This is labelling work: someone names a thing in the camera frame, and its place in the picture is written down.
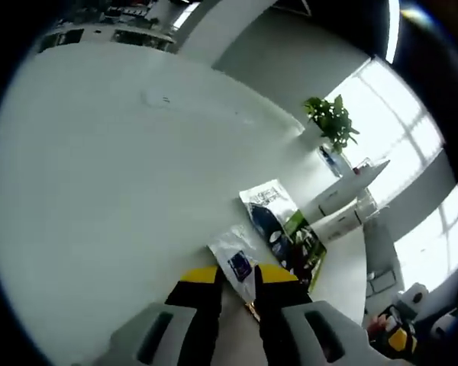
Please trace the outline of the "person's right hand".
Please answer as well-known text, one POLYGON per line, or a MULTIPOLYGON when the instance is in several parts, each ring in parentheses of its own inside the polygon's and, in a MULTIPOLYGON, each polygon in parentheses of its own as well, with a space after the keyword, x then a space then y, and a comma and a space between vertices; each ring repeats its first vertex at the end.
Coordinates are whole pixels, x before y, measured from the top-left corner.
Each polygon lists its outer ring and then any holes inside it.
POLYGON ((387 325, 387 316, 382 314, 381 316, 374 316, 369 325, 366 328, 369 339, 374 339, 377 335, 382 332, 387 325))

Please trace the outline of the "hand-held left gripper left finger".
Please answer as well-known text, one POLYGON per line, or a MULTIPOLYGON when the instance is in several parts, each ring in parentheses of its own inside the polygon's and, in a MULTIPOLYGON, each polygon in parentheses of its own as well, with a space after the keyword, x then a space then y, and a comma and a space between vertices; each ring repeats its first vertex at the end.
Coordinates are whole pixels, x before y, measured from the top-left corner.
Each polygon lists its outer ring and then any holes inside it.
POLYGON ((210 365, 218 337, 223 273, 186 272, 162 303, 141 310, 111 336, 111 365, 210 365))

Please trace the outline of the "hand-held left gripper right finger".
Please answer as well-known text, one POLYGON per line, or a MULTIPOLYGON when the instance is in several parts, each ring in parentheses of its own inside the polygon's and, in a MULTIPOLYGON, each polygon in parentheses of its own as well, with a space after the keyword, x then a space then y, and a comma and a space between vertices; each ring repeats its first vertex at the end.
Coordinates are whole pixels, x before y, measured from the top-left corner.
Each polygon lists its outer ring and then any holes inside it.
POLYGON ((269 365, 370 365, 365 331, 326 301, 313 301, 297 277, 257 265, 256 311, 269 365))

